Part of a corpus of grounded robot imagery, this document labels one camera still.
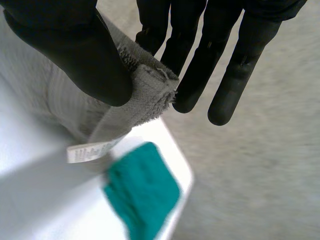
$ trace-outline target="white towel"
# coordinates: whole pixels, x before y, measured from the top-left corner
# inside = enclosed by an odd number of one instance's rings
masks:
[[[7,25],[2,8],[0,11],[0,74],[30,111],[63,125],[79,143],[118,139],[132,127],[159,117],[173,101],[178,77],[106,17],[133,81],[132,98],[120,107],[82,92],[60,68],[20,40]]]

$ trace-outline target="terry cloth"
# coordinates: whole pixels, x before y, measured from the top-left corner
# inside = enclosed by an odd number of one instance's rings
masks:
[[[106,142],[169,107],[178,77],[103,17],[133,81],[131,100],[113,107],[82,92],[48,58],[20,40],[0,7],[0,74],[37,116],[61,124],[79,143]]]
[[[131,240],[153,240],[180,190],[156,146],[145,143],[108,170],[108,199],[129,230]]]

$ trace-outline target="gloved hand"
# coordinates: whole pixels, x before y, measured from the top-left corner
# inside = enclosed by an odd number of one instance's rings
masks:
[[[0,0],[11,29],[60,67],[85,93],[111,106],[124,105],[132,80],[97,0]]]
[[[172,34],[161,61],[180,74],[194,43],[199,17],[204,12],[202,37],[177,88],[173,107],[188,113],[196,105],[226,47],[231,29],[245,13],[239,38],[226,72],[208,110],[215,125],[232,117],[246,84],[265,46],[284,20],[296,16],[307,0],[137,0],[142,31],[136,42],[156,54],[163,44],[171,6]]]

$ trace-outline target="white tag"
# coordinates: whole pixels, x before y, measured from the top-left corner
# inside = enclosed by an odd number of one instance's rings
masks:
[[[109,152],[124,137],[125,136],[122,136],[112,141],[94,142],[69,146],[66,149],[68,158],[67,161],[70,164],[74,164],[99,159],[106,155],[107,152]]]

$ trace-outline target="glove finger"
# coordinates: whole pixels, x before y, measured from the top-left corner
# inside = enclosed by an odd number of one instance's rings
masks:
[[[172,34],[166,42],[161,62],[179,75],[194,44],[199,18],[206,0],[172,0]]]
[[[68,30],[88,25],[97,0],[0,0],[5,10],[21,25],[33,29]]]
[[[229,122],[260,55],[280,25],[245,12],[238,42],[208,110],[211,123],[221,126]]]
[[[130,100],[130,74],[98,11],[90,25],[69,31],[37,30],[19,24],[6,10],[4,15],[19,38],[61,68],[83,92],[111,106]]]
[[[137,0],[142,30],[136,34],[135,42],[153,56],[164,43],[171,0]]]
[[[202,37],[187,71],[178,86],[173,107],[180,113],[196,105],[220,59],[242,6],[210,0],[204,12]]]

